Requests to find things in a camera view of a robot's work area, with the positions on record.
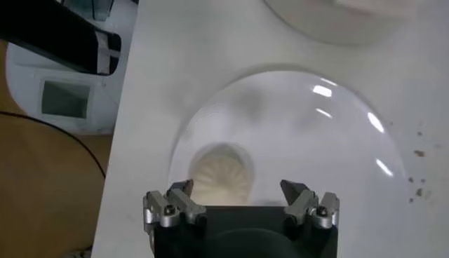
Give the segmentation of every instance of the brown crumb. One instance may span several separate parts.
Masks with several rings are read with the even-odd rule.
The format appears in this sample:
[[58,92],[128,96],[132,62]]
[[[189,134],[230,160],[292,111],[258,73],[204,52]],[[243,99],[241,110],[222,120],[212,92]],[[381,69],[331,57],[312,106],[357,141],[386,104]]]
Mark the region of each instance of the brown crumb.
[[424,157],[424,156],[426,156],[426,153],[423,152],[423,151],[418,151],[418,150],[416,150],[416,151],[414,151],[414,152],[415,152],[415,155],[418,156],[418,157]]
[[419,188],[418,190],[416,190],[415,195],[421,197],[422,196],[422,188]]

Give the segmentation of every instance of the white tabletop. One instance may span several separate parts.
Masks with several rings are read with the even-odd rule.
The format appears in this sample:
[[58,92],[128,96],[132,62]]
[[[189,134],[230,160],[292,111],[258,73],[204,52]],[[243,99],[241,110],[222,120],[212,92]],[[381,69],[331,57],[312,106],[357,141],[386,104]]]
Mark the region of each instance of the white tabletop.
[[448,10],[449,1],[432,1],[384,42],[345,47],[308,39],[260,0],[141,1],[93,257],[152,255],[142,197],[150,189],[166,190],[180,126],[230,82],[273,69],[323,75],[373,107],[413,179],[407,182],[413,202],[401,256],[446,257]]

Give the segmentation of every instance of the screw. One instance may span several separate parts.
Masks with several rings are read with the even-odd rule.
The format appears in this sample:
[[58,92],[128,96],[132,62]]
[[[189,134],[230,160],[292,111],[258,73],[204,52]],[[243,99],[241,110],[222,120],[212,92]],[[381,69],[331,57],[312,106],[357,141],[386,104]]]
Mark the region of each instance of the screw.
[[328,216],[328,209],[324,206],[318,206],[316,209],[316,215],[319,217],[327,217]]
[[175,208],[175,206],[173,206],[173,205],[171,205],[171,204],[167,205],[167,206],[163,209],[163,214],[164,214],[165,216],[173,215],[173,214],[175,214],[175,212],[176,212],[176,208]]

